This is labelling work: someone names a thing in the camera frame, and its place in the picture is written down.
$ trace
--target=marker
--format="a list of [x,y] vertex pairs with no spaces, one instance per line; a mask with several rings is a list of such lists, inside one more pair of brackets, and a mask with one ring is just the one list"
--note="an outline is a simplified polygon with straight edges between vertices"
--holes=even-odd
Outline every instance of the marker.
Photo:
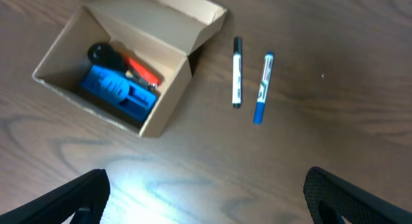
[[233,46],[232,105],[239,108],[242,105],[242,38],[235,37]]
[[255,116],[253,123],[261,124],[263,119],[263,112],[265,111],[266,97],[268,96],[270,73],[273,68],[273,61],[275,55],[273,52],[268,52],[265,55],[265,65],[263,66],[262,81],[260,82],[259,95],[257,96]]

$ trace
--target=marker cap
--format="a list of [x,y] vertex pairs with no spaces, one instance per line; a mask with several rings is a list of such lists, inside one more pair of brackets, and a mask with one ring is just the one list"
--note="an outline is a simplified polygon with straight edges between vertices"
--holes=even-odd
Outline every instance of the marker cap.
[[235,37],[233,40],[233,52],[242,54],[242,38]]
[[253,117],[253,123],[262,124],[264,111],[265,111],[265,104],[262,102],[257,102],[256,109],[255,109],[255,115]]

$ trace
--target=marker label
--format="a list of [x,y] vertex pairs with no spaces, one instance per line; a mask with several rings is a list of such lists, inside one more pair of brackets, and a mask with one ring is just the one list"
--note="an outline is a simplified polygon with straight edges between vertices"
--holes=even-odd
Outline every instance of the marker label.
[[232,103],[241,103],[241,55],[235,53],[233,55],[233,89],[232,89]]
[[259,95],[257,97],[257,102],[266,102],[266,97],[268,95],[270,73],[272,72],[272,64],[274,57],[272,55],[265,56],[265,65],[263,66],[262,81],[260,82]]

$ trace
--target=black marker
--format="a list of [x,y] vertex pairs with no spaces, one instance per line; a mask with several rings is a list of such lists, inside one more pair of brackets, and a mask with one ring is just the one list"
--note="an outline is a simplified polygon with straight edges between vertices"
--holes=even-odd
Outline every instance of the black marker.
[[233,52],[233,91],[232,104],[234,108],[242,105],[242,38],[234,38]]

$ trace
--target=wood grain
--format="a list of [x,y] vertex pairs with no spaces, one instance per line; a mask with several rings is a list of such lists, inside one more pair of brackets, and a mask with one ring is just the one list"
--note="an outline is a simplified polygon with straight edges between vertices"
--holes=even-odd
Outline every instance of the wood grain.
[[[105,168],[102,223],[311,223],[302,189],[315,165],[412,210],[411,0],[213,0],[227,21],[158,139],[32,81],[79,1],[0,0],[0,213]],[[276,68],[263,125],[253,126],[267,50]]]

